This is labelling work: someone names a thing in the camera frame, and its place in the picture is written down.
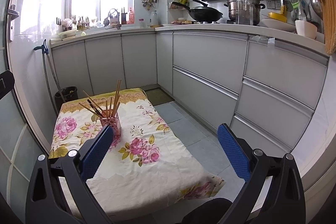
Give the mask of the black trash bin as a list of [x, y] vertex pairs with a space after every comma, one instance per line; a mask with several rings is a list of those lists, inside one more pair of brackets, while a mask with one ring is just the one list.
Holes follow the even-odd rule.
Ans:
[[61, 108], [62, 104], [64, 102], [70, 102], [70, 101], [75, 101], [78, 100], [78, 94], [77, 94], [77, 87], [75, 86], [69, 86], [67, 88], [64, 88], [61, 90], [62, 95], [64, 97], [64, 100], [62, 99], [61, 95], [59, 92], [56, 92], [55, 94], [55, 103], [57, 108]]

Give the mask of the pink perforated utensil holder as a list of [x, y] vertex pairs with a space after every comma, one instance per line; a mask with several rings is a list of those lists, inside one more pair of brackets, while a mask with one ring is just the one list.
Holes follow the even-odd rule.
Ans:
[[100, 118], [102, 126], [109, 125], [113, 129], [115, 136], [121, 135], [121, 123], [118, 113], [115, 116], [109, 118]]

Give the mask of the floral tablecloth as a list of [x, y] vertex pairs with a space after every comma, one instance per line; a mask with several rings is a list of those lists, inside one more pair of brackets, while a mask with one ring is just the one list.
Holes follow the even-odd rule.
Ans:
[[[94, 197], [112, 221], [153, 213], [181, 200], [211, 198], [225, 181], [209, 173], [174, 135], [140, 88], [120, 91], [121, 135], [114, 137], [94, 178]], [[96, 137], [99, 117], [87, 99], [64, 103], [50, 158], [65, 156]]]

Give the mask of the brown floor mat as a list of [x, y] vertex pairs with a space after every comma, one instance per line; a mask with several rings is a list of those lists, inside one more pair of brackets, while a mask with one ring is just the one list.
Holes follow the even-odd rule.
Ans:
[[174, 101], [174, 99], [161, 88], [150, 89], [145, 91], [145, 93], [153, 106], [163, 105]]

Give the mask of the red bottle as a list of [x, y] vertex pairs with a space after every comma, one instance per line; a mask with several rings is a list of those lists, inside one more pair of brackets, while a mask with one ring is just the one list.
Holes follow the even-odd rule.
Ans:
[[130, 8], [129, 9], [129, 20], [127, 21], [127, 24], [134, 24], [134, 9]]

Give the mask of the white electric kettle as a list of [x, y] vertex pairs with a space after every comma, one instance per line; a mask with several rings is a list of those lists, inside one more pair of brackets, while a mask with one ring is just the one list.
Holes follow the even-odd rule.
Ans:
[[153, 28], [156, 28], [156, 26], [159, 26], [159, 18], [158, 18], [158, 14], [156, 11], [151, 12], [149, 26]]

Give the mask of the white ceramic cup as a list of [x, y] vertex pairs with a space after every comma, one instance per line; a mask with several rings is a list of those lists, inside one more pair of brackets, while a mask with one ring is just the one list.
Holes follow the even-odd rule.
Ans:
[[298, 35], [304, 36], [310, 39], [316, 39], [318, 28], [305, 20], [296, 20], [295, 28]]

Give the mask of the white plate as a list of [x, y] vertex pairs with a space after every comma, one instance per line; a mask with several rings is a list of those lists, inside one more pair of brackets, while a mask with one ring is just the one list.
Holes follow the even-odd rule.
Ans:
[[285, 22], [282, 22], [276, 19], [262, 19], [260, 20], [260, 24], [263, 24], [264, 26], [268, 28], [286, 31], [286, 32], [295, 32], [296, 30], [295, 25], [285, 23]]

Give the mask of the yellow bowl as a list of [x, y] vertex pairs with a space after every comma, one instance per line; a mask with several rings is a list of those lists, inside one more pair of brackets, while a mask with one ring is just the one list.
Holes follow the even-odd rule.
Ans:
[[287, 22], [287, 17], [284, 14], [279, 14], [279, 13], [276, 13], [276, 12], [268, 12], [268, 16], [271, 19], [279, 20], [279, 21], [285, 22], [285, 23]]

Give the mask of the steel steamer pot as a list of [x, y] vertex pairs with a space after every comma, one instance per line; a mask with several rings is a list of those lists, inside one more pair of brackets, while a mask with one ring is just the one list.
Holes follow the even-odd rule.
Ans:
[[260, 22], [260, 10], [265, 8], [263, 0], [227, 0], [229, 19], [237, 24], [257, 26]]

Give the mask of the black wok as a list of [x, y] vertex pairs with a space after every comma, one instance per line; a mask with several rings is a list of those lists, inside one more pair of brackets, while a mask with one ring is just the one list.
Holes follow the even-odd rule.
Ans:
[[212, 23], [212, 22], [217, 22], [218, 20], [222, 18], [223, 14], [217, 9], [209, 7], [208, 4], [200, 0], [191, 0], [191, 1], [197, 2], [201, 5], [190, 8], [187, 5], [184, 5], [182, 3], [175, 2], [175, 1], [173, 1], [172, 4], [185, 8], [188, 11], [189, 16], [191, 16], [193, 20], [196, 20], [197, 22]]

